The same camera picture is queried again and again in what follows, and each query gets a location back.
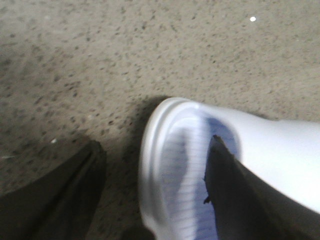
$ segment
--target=white speck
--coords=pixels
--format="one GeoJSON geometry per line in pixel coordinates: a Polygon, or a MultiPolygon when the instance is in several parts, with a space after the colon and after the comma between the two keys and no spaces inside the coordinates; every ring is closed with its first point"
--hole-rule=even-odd
{"type": "Polygon", "coordinates": [[[12,158],[14,158],[15,156],[2,156],[1,158],[2,159],[12,159],[12,158]]]}

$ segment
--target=concrete floor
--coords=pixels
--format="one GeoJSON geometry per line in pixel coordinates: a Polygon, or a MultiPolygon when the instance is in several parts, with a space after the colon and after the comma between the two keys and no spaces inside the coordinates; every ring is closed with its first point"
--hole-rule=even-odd
{"type": "Polygon", "coordinates": [[[319,12],[310,0],[0,1],[1,193],[97,140],[107,182],[87,239],[118,240],[141,223],[140,140],[167,96],[320,122],[319,12]]]}

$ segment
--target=speckled floor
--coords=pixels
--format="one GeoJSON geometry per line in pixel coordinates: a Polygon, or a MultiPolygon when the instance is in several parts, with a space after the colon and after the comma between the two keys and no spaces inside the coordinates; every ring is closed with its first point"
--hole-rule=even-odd
{"type": "Polygon", "coordinates": [[[320,121],[319,12],[310,0],[0,1],[1,193],[97,140],[107,182],[87,239],[120,239],[141,224],[140,140],[167,96],[320,121]]]}

